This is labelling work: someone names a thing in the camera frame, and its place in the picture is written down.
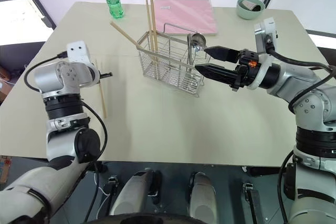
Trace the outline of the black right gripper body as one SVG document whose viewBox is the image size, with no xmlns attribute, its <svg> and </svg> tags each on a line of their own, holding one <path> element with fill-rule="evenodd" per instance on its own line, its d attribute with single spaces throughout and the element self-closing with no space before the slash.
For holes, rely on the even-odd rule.
<svg viewBox="0 0 336 224">
<path fill-rule="evenodd" d="M 238 65 L 235 68 L 237 77 L 234 84 L 230 85 L 232 90 L 237 91 L 239 88 L 250 85 L 256 78 L 259 69 L 258 54 L 247 49 L 241 50 L 239 52 Z"/>
</svg>

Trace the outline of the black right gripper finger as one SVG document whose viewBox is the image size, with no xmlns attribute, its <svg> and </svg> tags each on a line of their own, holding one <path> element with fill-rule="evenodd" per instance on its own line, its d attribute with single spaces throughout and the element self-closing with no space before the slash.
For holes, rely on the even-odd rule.
<svg viewBox="0 0 336 224">
<path fill-rule="evenodd" d="M 236 63 L 238 61 L 238 51 L 222 46 L 207 47 L 204 51 L 212 58 L 220 61 Z"/>
<path fill-rule="evenodd" d="M 212 79 L 228 85 L 233 85 L 237 78 L 237 73 L 235 71 L 227 70 L 222 66 L 212 63 L 195 65 L 195 69 L 208 79 Z"/>
</svg>

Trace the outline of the metal spoon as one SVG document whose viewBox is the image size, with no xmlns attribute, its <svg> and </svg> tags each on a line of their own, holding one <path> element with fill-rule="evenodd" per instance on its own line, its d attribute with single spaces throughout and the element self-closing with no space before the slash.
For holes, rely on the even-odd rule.
<svg viewBox="0 0 336 224">
<path fill-rule="evenodd" d="M 206 39 L 200 33 L 187 35 L 187 64 L 193 65 L 195 55 L 198 51 L 206 48 Z"/>
</svg>

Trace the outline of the wooden chopstick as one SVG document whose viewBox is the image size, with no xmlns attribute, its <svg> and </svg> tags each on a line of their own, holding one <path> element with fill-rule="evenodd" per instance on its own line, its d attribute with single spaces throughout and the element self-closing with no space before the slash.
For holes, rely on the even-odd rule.
<svg viewBox="0 0 336 224">
<path fill-rule="evenodd" d="M 153 43 L 153 36 L 152 36 L 152 26 L 151 26 L 151 18 L 150 18 L 150 9 L 149 9 L 149 1 L 145 0 L 145 5 L 146 5 L 146 13 L 147 13 L 147 20 L 148 20 L 148 28 L 149 28 L 149 40 L 150 40 L 150 52 L 153 52 L 153 47 L 154 47 L 154 43 Z M 157 78 L 157 61 L 155 59 L 155 57 L 153 55 L 150 55 L 152 58 L 152 65 L 153 65 L 153 69 L 154 69 L 154 77 Z"/>
<path fill-rule="evenodd" d="M 115 22 L 111 21 L 110 25 L 117 30 L 122 36 L 124 36 L 129 42 L 134 44 L 137 48 L 144 49 L 137 41 L 135 41 L 129 34 L 121 29 Z"/>
<path fill-rule="evenodd" d="M 97 59 L 95 59 L 94 62 L 96 64 L 96 67 L 98 68 L 98 61 L 97 61 Z M 103 118 L 106 119 L 107 118 L 106 103 L 105 103 L 103 89 L 102 89 L 102 84 L 101 84 L 100 80 L 98 82 L 98 86 L 99 86 L 100 95 L 101 95 L 101 104 L 102 104 Z"/>
<path fill-rule="evenodd" d="M 155 11 L 154 11 L 154 0 L 150 0 L 151 4 L 151 15 L 152 15 L 152 31 L 153 31 L 153 37 L 154 37 L 154 48 L 155 48 L 155 53 L 158 52 L 158 40 L 157 40 L 157 35 L 156 35 L 156 22 L 155 22 Z M 156 78 L 159 80 L 160 79 L 160 71 L 159 71 L 159 60 L 157 57 L 156 59 Z"/>
</svg>

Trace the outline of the pale green bowl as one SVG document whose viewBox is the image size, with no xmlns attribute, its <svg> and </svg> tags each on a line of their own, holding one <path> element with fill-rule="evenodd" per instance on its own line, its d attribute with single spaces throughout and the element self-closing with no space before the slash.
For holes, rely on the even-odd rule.
<svg viewBox="0 0 336 224">
<path fill-rule="evenodd" d="M 246 20 L 251 20 L 251 19 L 255 19 L 257 18 L 265 9 L 265 4 L 260 1 L 260 0 L 249 0 L 251 2 L 257 3 L 261 6 L 261 11 L 259 12 L 251 12 L 249 10 L 246 10 L 244 8 L 242 8 L 241 2 L 243 0 L 237 0 L 237 4 L 236 4 L 236 14 L 243 19 Z"/>
</svg>

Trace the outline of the pink paper folder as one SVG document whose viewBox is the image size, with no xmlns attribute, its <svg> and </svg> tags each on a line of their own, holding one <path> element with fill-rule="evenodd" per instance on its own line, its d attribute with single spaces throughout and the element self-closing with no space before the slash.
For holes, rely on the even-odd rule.
<svg viewBox="0 0 336 224">
<path fill-rule="evenodd" d="M 218 33 L 209 0 L 154 0 L 156 29 L 171 35 Z"/>
</svg>

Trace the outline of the grey crumpled cloth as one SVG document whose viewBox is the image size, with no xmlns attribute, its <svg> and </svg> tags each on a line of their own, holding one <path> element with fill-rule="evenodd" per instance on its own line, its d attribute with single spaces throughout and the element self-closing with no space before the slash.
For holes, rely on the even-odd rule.
<svg viewBox="0 0 336 224">
<path fill-rule="evenodd" d="M 243 0 L 241 2 L 242 8 L 249 10 L 251 12 L 259 12 L 261 11 L 261 6 L 257 3 L 251 2 L 249 0 Z"/>
</svg>

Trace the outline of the silver left robot leg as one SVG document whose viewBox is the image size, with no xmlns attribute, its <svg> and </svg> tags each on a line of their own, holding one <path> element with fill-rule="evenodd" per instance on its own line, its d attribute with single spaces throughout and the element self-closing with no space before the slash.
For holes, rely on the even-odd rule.
<svg viewBox="0 0 336 224">
<path fill-rule="evenodd" d="M 120 191 L 108 215 L 141 212 L 144 209 L 153 176 L 154 171 L 149 168 L 133 174 Z"/>
</svg>

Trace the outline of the silver robot leg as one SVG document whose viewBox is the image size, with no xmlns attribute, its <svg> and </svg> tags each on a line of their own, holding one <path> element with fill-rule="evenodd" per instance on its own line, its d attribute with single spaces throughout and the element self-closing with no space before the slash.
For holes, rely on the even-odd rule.
<svg viewBox="0 0 336 224">
<path fill-rule="evenodd" d="M 206 224 L 219 224 L 216 191 L 211 180 L 202 172 L 193 176 L 188 214 Z"/>
<path fill-rule="evenodd" d="M 120 191 L 108 215 L 141 212 L 144 209 L 153 176 L 154 171 L 149 168 L 133 174 Z"/>
</svg>

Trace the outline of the silver right robot leg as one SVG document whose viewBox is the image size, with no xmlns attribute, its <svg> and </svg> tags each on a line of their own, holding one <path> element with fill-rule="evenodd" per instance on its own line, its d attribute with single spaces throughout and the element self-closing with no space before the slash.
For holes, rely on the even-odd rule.
<svg viewBox="0 0 336 224">
<path fill-rule="evenodd" d="M 202 172 L 193 176 L 188 214 L 206 224 L 219 224 L 216 191 L 211 180 Z"/>
</svg>

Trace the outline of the cardboard box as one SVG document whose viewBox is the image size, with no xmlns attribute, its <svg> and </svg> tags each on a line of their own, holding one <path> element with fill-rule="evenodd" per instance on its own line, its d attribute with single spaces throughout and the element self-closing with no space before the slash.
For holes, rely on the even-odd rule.
<svg viewBox="0 0 336 224">
<path fill-rule="evenodd" d="M 0 184 L 5 184 L 7 182 L 11 164 L 11 156 L 0 155 Z"/>
</svg>

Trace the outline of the dark rounded robot torso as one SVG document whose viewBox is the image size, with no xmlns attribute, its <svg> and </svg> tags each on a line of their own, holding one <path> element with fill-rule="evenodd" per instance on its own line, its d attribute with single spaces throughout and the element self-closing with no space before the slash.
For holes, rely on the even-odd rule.
<svg viewBox="0 0 336 224">
<path fill-rule="evenodd" d="M 173 213 L 132 213 L 100 217 L 98 219 L 83 221 L 81 224 L 233 224 L 230 220 L 219 219 L 208 223 L 198 217 Z"/>
</svg>

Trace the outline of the black floor bracket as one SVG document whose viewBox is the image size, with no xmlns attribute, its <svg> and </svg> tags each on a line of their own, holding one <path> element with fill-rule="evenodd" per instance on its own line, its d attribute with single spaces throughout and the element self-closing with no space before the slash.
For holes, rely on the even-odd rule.
<svg viewBox="0 0 336 224">
<path fill-rule="evenodd" d="M 253 224 L 265 224 L 258 190 L 252 183 L 243 183 L 243 192 L 250 206 Z"/>
<path fill-rule="evenodd" d="M 117 192 L 117 189 L 118 189 L 118 185 L 119 185 L 119 181 L 118 181 L 117 175 L 111 175 L 108 178 L 108 185 L 110 187 L 109 195 L 110 196 L 115 195 L 116 192 Z"/>
</svg>

